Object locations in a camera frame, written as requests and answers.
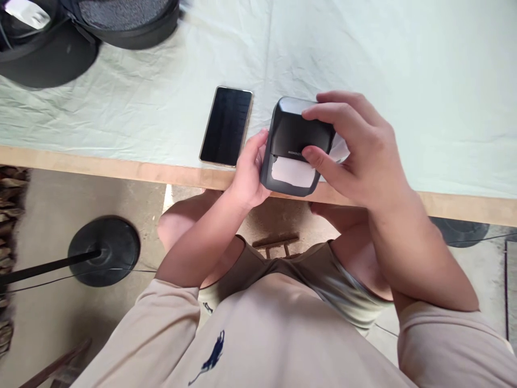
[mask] leg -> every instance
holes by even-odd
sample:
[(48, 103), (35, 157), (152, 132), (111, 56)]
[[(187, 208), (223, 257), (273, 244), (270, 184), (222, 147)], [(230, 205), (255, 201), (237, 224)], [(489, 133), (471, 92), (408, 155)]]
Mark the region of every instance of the leg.
[(373, 294), (392, 301), (390, 286), (377, 263), (366, 209), (314, 203), (311, 211), (341, 233), (330, 247), (347, 272)]
[[(175, 203), (162, 214), (158, 221), (158, 236), (167, 252), (212, 207), (220, 196), (221, 192), (219, 191), (206, 190), (203, 194)], [(234, 237), (201, 287), (208, 287), (223, 277), (235, 264), (244, 247), (244, 241)]]

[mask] black phone screen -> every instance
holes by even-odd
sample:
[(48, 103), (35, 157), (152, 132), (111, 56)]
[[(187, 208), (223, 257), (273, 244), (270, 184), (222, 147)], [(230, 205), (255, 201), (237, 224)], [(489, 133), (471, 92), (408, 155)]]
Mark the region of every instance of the black phone screen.
[(251, 105), (251, 92), (218, 87), (199, 158), (237, 165)]

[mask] concrete floor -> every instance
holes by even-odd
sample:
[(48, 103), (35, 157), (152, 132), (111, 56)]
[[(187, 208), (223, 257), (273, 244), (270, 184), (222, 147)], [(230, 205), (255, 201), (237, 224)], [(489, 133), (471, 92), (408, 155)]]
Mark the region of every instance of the concrete floor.
[[(194, 188), (169, 186), (166, 190), (161, 184), (35, 170), (26, 198), (27, 214), (18, 228), (16, 269), (66, 257), (76, 231), (107, 214), (124, 217), (137, 228), (142, 250), (136, 268), (157, 268), (165, 253), (156, 234), (163, 207), (200, 192)], [(278, 198), (269, 198), (254, 209), (239, 233), (250, 243), (298, 234), (300, 241), (291, 245), (291, 253), (304, 252), (338, 235), (325, 219), (310, 213), (306, 202)], [(507, 229), (497, 226), (489, 231), (489, 235), (504, 233)], [(504, 239), (452, 251), (478, 292), (481, 310), (504, 336)], [(273, 257), (280, 256), (283, 250), (271, 253)], [(11, 289), (67, 275), (69, 269), (63, 268), (17, 283)], [(15, 294), (11, 350), (0, 359), (2, 387), (18, 387), (88, 336), (94, 339), (87, 357), (91, 359), (151, 279), (152, 274), (131, 273), (114, 286), (98, 289), (67, 279)], [(398, 333), (398, 319), (392, 308), (382, 314), (367, 339), (396, 364)]]

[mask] black pole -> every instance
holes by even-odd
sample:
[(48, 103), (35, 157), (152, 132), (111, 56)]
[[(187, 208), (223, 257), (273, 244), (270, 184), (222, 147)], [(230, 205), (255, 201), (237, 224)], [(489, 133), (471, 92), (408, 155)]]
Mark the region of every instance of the black pole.
[(33, 276), (41, 275), (50, 271), (54, 271), (55, 269), (68, 267), (73, 264), (77, 264), (86, 260), (96, 259), (101, 255), (101, 251), (91, 251), (86, 253), (81, 253), (76, 256), (70, 256), (66, 259), (61, 259), (57, 261), (52, 261), (50, 263), (41, 264), (36, 267), (21, 269), (16, 272), (11, 272), (10, 274), (0, 275), (0, 287), (6, 286), (8, 284), (28, 279)]

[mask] round black stand base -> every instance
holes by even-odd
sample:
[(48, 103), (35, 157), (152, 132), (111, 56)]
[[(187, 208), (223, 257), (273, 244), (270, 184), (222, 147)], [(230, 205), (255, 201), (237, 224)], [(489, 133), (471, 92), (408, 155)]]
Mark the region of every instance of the round black stand base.
[(486, 236), (490, 227), (490, 224), (449, 218), (430, 217), (430, 219), (440, 229), (447, 245), (454, 248), (468, 248), (476, 245)]
[(92, 287), (111, 286), (124, 279), (140, 255), (140, 239), (127, 221), (108, 216), (96, 219), (77, 232), (68, 256), (100, 250), (98, 258), (70, 266), (75, 278)]

